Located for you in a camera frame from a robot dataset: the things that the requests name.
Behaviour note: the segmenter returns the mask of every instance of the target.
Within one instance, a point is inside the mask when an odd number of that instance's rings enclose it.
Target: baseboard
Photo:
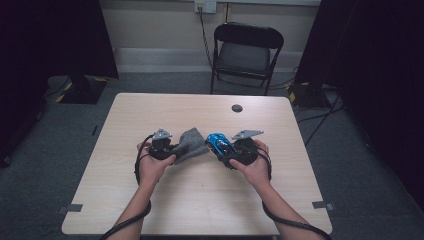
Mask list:
[[[292,72],[302,52],[282,52],[275,72]],[[210,71],[205,50],[115,48],[118,72],[206,72]]]

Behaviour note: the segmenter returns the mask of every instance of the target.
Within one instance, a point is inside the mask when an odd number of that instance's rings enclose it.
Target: finger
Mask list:
[[[265,143],[261,142],[260,140],[253,140],[253,141],[255,142],[255,144],[256,144],[256,146],[258,148],[260,148],[260,149],[266,151],[267,153],[269,153],[269,148],[268,148],[268,146]]]
[[[177,158],[177,156],[175,154],[172,154],[171,156],[169,156],[168,158],[166,158],[165,160],[163,160],[167,165],[171,165],[175,162],[175,159]]]
[[[233,167],[235,167],[237,170],[240,171],[244,171],[244,168],[246,168],[246,166],[244,166],[241,162],[235,160],[235,159],[230,159],[230,164],[233,165]]]
[[[139,143],[139,144],[137,144],[137,150],[140,150],[141,144],[143,144],[143,143]],[[144,143],[144,146],[145,146],[145,147],[150,147],[151,145],[152,145],[152,144],[151,144],[150,142],[145,142],[145,143]]]
[[[146,142],[146,144],[144,144],[143,149],[141,150],[141,153],[143,155],[148,154],[150,146],[151,146],[151,144],[149,142]]]

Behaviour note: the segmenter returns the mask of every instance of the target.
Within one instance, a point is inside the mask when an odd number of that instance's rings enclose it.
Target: gray carpet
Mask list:
[[[276,73],[272,85],[292,77],[290,73]],[[208,94],[209,79],[206,72],[125,73],[106,85],[96,105],[55,103],[60,92],[47,97],[43,117],[10,156],[11,166],[0,169],[0,239],[97,239],[64,235],[64,215],[56,211],[72,201],[116,94]],[[51,78],[48,93],[65,81],[66,77]],[[263,93],[263,89],[228,83],[218,83],[216,88],[225,89],[217,92],[224,94]],[[269,95],[287,93],[277,89]],[[328,92],[331,101],[336,95]],[[325,110],[294,108],[294,113],[301,120]],[[299,123],[305,141],[321,119]],[[307,145],[324,200],[336,208],[329,212],[333,239],[424,239],[422,212],[368,145],[366,133],[344,109],[331,114]]]

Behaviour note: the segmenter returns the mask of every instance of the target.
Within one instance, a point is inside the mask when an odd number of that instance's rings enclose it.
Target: black circular object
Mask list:
[[[241,112],[241,111],[243,111],[243,107],[242,107],[241,105],[238,105],[238,104],[234,104],[234,105],[231,107],[231,109],[232,109],[234,112]]]

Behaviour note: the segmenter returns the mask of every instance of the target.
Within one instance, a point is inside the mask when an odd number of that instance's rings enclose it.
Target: human arm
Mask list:
[[[138,188],[128,203],[125,210],[122,212],[121,216],[116,221],[115,225],[118,225],[140,213],[142,213],[153,194],[156,184],[159,179],[165,172],[167,166],[171,165],[175,161],[175,155],[168,157],[165,160],[157,160],[151,157],[148,154],[148,149],[143,148],[141,152],[141,160],[140,160],[140,184]],[[140,239],[140,232],[143,227],[144,218],[128,225],[127,227],[121,229],[116,232],[108,239]]]
[[[255,144],[259,147],[259,152],[262,155],[268,155],[269,150],[264,143],[259,140],[255,140]],[[234,159],[230,160],[230,163],[243,173],[247,182],[249,182],[256,190],[265,206],[274,216],[290,221],[309,224],[273,188],[269,181],[267,160],[261,158],[262,157],[259,156],[252,164],[247,166]],[[308,230],[288,226],[279,222],[274,223],[283,239],[324,239],[322,236]]]

